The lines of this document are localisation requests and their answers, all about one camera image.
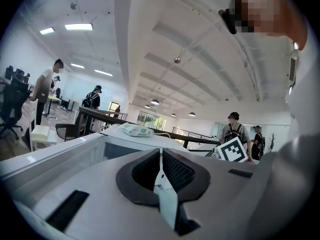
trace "cap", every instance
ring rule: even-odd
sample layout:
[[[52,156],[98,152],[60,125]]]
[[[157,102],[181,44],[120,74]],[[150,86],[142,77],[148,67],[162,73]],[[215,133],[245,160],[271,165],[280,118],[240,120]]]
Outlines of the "cap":
[[[96,85],[93,91],[100,90],[100,93],[102,93],[101,89],[102,89],[101,85]]]

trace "backpack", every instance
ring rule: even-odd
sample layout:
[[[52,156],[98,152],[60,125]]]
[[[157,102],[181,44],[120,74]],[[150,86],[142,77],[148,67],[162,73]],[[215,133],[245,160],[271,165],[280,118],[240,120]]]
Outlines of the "backpack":
[[[261,143],[258,145],[258,149],[259,149],[259,154],[263,154],[265,151],[265,146],[266,146],[266,141],[265,141],[265,137],[262,137],[261,134]]]
[[[86,98],[82,101],[82,106],[85,108],[92,109],[94,107],[94,99],[99,96],[98,93],[95,93],[93,96],[91,96],[91,92],[89,92],[86,96]]]
[[[242,124],[239,123],[238,127],[236,129],[233,129],[232,124],[229,123],[229,130],[227,131],[227,133],[224,136],[224,143],[231,141],[232,139],[238,137],[240,142],[242,144],[246,143],[246,141],[243,139],[242,133],[240,133],[240,130],[242,128]]]

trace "window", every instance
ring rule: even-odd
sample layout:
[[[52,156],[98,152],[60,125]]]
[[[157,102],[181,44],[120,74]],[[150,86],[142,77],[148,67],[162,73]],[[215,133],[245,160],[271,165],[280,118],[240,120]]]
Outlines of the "window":
[[[116,109],[117,109],[118,106],[119,106],[118,103],[115,103],[115,102],[113,102],[113,101],[110,101],[108,111],[116,112]]]
[[[165,127],[166,119],[154,114],[140,111],[136,123],[140,126],[145,126],[162,131]]]

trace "white sign with black pattern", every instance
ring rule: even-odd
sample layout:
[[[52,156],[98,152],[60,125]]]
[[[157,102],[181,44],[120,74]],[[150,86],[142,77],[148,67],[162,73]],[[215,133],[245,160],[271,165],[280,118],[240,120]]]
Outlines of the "white sign with black pattern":
[[[248,159],[248,155],[238,137],[217,146],[216,149],[222,160],[242,163]]]

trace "white cable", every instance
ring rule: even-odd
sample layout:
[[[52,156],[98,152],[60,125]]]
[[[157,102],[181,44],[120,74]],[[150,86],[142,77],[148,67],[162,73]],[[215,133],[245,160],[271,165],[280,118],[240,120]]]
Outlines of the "white cable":
[[[171,136],[170,136],[170,134],[168,134],[168,133],[153,133],[154,135],[168,135],[169,136],[169,139],[171,139]]]

